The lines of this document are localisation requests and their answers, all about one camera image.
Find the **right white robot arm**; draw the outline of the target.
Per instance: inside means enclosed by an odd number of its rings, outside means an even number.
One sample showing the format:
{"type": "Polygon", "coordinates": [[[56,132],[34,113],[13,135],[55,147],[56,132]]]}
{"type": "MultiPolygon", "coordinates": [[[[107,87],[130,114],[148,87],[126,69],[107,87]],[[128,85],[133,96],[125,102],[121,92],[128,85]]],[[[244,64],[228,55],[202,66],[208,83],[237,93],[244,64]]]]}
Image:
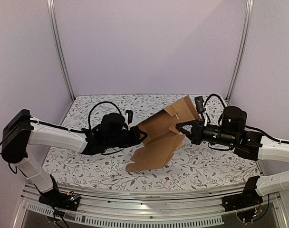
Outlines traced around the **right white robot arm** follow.
{"type": "MultiPolygon", "coordinates": [[[[252,161],[274,160],[289,163],[289,142],[274,139],[256,128],[249,131],[244,126],[232,128],[204,124],[202,120],[178,123],[176,129],[183,133],[192,144],[203,141],[223,145],[234,154],[252,161]]],[[[247,180],[243,193],[238,197],[242,207],[248,207],[257,197],[277,191],[289,190],[289,170],[269,176],[255,176],[247,180]]]]}

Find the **brown cardboard box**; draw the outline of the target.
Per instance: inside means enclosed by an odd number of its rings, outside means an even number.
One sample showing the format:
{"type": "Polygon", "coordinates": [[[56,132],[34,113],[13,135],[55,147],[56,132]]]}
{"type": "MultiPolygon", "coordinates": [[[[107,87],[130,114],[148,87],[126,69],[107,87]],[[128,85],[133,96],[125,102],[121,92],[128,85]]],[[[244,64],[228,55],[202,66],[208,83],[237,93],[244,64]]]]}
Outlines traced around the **brown cardboard box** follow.
{"type": "Polygon", "coordinates": [[[163,108],[138,124],[148,137],[144,146],[137,149],[127,164],[127,172],[148,171],[164,167],[180,149],[185,136],[176,125],[200,119],[189,95],[163,108]]]}

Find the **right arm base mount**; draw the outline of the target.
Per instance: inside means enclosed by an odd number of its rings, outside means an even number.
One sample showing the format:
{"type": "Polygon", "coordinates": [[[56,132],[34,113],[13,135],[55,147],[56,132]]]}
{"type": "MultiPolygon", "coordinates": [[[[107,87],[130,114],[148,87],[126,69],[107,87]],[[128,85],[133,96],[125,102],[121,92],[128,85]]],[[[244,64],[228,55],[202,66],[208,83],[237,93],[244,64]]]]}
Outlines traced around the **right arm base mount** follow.
{"type": "Polygon", "coordinates": [[[259,196],[255,190],[246,190],[242,193],[222,198],[222,206],[226,212],[255,206],[262,202],[262,196],[259,196]]]}

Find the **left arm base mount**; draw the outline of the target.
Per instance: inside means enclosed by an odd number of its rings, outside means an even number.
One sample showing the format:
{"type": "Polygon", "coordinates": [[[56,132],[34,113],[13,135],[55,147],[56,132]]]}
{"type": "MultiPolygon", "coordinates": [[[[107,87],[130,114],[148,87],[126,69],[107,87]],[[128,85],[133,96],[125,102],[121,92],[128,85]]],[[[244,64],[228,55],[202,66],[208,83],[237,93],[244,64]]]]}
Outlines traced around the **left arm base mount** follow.
{"type": "Polygon", "coordinates": [[[49,205],[50,207],[60,208],[70,211],[77,211],[80,203],[81,196],[74,191],[62,193],[58,188],[42,193],[39,191],[39,202],[49,205]]]}

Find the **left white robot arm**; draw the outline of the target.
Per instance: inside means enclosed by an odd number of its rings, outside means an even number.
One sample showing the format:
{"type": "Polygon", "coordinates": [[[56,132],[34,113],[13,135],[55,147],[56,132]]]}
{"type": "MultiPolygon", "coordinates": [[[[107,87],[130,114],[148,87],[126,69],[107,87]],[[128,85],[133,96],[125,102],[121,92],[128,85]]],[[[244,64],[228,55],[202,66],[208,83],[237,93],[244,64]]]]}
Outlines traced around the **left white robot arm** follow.
{"type": "Polygon", "coordinates": [[[94,156],[106,154],[108,149],[121,151],[141,144],[148,134],[138,126],[130,126],[133,113],[128,110],[125,115],[110,113],[103,117],[95,127],[74,130],[63,126],[46,123],[22,109],[3,129],[0,142],[2,159],[13,164],[24,176],[44,193],[45,199],[52,206],[59,206],[63,196],[57,190],[52,177],[28,152],[28,145],[45,145],[94,156]]]}

